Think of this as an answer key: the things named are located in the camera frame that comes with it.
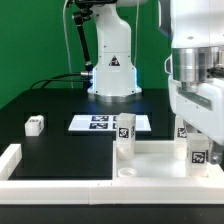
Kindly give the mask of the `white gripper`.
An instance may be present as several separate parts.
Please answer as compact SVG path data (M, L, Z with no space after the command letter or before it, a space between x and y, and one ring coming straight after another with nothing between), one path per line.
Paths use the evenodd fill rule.
M212 78L197 86L197 92L184 92L180 83L169 76L169 99L172 111L182 117L186 133L208 136L211 141L208 162L222 163L224 153L224 79Z

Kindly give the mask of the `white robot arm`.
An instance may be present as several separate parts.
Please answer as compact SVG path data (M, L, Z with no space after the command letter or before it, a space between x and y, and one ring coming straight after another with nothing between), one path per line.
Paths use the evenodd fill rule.
M88 93L109 102L141 93L131 54L131 29L117 6L131 0L95 0L98 63ZM165 62L172 111L209 141L207 161L224 155L224 0L158 0L159 29L171 38Z

